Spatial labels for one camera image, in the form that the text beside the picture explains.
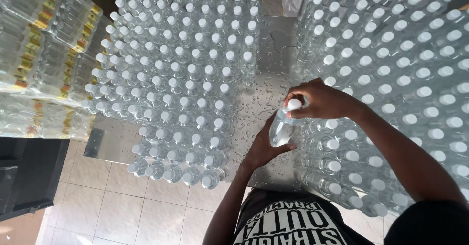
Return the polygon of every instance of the hand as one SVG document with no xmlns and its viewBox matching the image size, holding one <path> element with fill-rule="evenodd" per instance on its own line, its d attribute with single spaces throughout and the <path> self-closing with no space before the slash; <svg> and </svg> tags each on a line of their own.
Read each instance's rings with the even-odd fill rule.
<svg viewBox="0 0 469 245">
<path fill-rule="evenodd" d="M 283 106 L 286 107 L 290 99 L 297 95 L 308 98 L 309 106 L 292 110 L 287 113 L 295 119 L 320 118 L 338 119 L 349 117 L 359 111 L 365 104 L 361 103 L 349 94 L 324 84 L 322 79 L 316 78 L 300 86 L 292 87 L 288 91 Z"/>
<path fill-rule="evenodd" d="M 256 135 L 246 157 L 241 164 L 250 172 L 254 172 L 258 167 L 264 166 L 273 158 L 284 152 L 293 151 L 296 146 L 293 144 L 285 144 L 279 147 L 272 147 L 269 142 L 269 129 L 277 112 L 266 121 L 262 130 Z"/>
</svg>

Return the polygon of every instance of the black t-shirt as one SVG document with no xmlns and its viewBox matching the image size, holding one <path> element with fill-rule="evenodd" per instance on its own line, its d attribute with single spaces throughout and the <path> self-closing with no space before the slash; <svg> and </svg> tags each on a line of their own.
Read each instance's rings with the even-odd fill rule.
<svg viewBox="0 0 469 245">
<path fill-rule="evenodd" d="M 241 207 L 234 245 L 373 245 L 327 200 L 253 191 Z M 392 224 L 384 244 L 469 244 L 469 210 L 454 201 L 417 202 Z"/>
</svg>

